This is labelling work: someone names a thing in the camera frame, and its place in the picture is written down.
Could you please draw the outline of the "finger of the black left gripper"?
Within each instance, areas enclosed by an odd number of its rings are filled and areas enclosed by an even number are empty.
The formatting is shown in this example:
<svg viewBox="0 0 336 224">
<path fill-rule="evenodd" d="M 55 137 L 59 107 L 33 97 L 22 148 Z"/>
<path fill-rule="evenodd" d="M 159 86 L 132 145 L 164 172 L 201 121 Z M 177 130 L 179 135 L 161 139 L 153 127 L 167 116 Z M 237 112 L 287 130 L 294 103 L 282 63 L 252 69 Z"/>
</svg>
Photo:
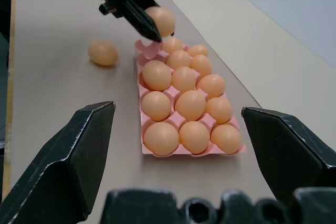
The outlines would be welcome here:
<svg viewBox="0 0 336 224">
<path fill-rule="evenodd" d="M 162 41 L 162 36 L 159 34 L 153 20 L 138 5 L 137 0 L 124 0 L 122 2 L 122 13 L 124 18 L 142 37 L 151 41 Z"/>
<path fill-rule="evenodd" d="M 137 0 L 138 5 L 153 20 L 161 36 L 172 36 L 175 32 L 175 14 L 159 6 L 155 0 Z"/>
</svg>

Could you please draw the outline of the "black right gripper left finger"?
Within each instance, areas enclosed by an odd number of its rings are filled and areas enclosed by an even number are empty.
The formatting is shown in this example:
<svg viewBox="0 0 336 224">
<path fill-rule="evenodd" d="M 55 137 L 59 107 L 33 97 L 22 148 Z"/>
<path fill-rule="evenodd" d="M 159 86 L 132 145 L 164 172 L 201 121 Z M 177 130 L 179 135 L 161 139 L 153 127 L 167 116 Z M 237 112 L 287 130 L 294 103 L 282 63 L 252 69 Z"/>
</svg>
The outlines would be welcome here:
<svg viewBox="0 0 336 224">
<path fill-rule="evenodd" d="M 92 213 L 107 160 L 115 103 L 74 113 L 1 203 L 1 223 L 79 223 Z"/>
</svg>

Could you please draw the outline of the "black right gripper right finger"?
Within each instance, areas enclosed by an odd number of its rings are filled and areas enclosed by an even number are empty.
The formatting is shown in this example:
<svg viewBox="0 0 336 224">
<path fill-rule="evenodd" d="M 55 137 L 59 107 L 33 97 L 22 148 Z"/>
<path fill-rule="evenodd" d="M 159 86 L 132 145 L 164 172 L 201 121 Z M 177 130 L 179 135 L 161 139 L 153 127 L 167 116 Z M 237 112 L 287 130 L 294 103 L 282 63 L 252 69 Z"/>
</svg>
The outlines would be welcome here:
<svg viewBox="0 0 336 224">
<path fill-rule="evenodd" d="M 242 109 L 260 171 L 279 201 L 300 187 L 335 187 L 335 151 L 293 115 Z"/>
</svg>

